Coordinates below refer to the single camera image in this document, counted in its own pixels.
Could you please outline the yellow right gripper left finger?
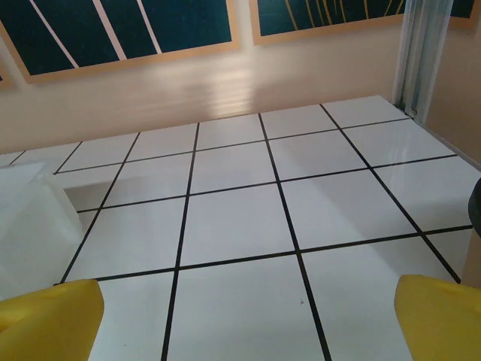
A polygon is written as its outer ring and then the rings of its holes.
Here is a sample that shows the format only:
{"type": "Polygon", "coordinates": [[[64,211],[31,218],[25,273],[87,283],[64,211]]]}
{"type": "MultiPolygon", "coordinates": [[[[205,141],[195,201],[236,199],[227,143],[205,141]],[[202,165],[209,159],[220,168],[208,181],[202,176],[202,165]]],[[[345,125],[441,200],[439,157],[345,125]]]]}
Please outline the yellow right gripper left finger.
{"type": "Polygon", "coordinates": [[[87,360],[104,313],[98,281],[78,280],[1,302],[2,360],[87,360]]]}

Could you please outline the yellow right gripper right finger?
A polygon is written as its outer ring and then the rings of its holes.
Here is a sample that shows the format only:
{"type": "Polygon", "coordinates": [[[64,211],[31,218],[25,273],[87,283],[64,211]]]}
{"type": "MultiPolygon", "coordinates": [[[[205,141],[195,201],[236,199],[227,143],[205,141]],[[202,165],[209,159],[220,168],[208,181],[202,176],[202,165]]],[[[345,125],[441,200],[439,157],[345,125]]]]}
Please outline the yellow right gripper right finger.
{"type": "Polygon", "coordinates": [[[480,359],[480,290],[403,275],[395,313],[414,360],[480,359]]]}

